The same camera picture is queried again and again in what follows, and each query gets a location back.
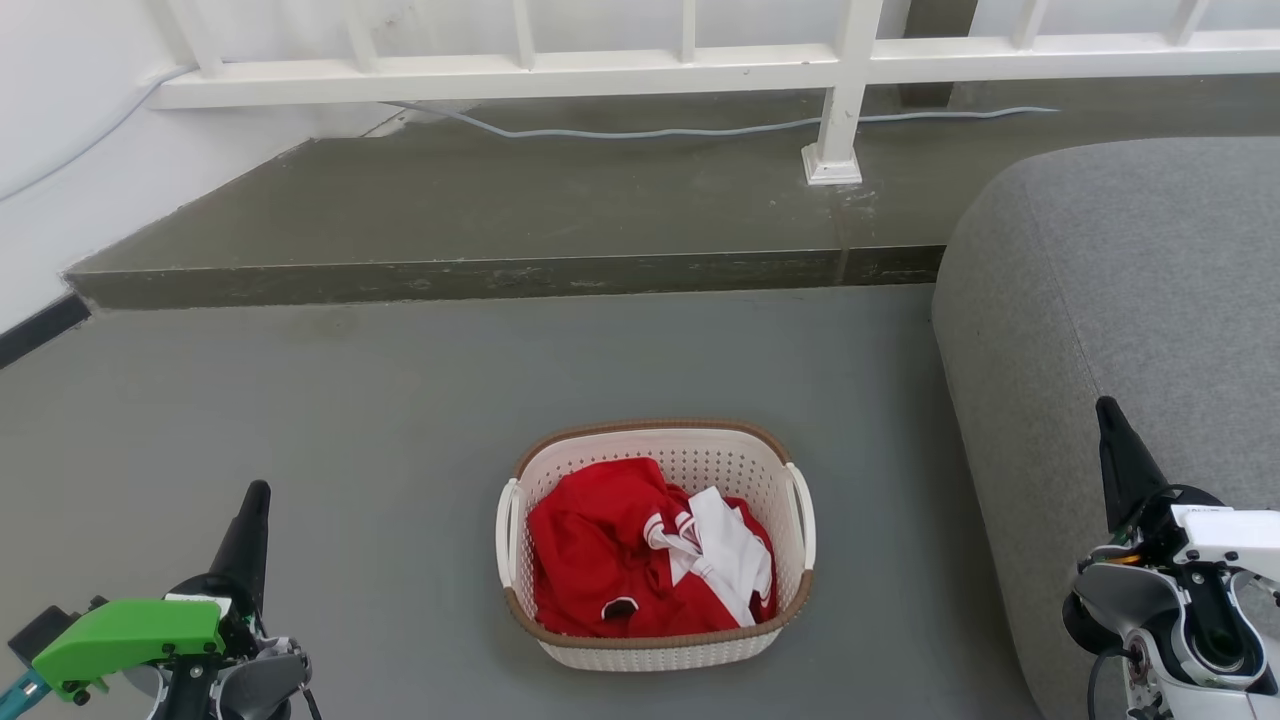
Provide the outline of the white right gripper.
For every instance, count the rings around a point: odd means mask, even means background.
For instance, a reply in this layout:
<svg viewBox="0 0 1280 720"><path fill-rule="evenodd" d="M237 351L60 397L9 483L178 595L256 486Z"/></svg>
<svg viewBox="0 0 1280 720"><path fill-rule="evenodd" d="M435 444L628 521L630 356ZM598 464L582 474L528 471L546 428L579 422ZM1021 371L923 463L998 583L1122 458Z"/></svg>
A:
<svg viewBox="0 0 1280 720"><path fill-rule="evenodd" d="M1257 585L1279 579L1276 510L1239 510L1211 495L1170 486L1116 398L1101 396L1100 469L1107 529L1105 561L1172 573L1187 566L1244 574Z"/></svg>

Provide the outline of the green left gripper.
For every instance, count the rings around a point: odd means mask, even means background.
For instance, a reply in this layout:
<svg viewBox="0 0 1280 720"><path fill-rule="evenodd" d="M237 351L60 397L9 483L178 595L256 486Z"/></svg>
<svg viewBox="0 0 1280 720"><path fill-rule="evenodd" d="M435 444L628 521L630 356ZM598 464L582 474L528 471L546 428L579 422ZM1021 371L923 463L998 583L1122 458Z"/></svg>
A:
<svg viewBox="0 0 1280 720"><path fill-rule="evenodd" d="M262 634L271 488L253 480L210 565L163 597L119 598L86 612L51 606L29 624L29 666L72 701L142 665L211 656L247 659Z"/></svg>

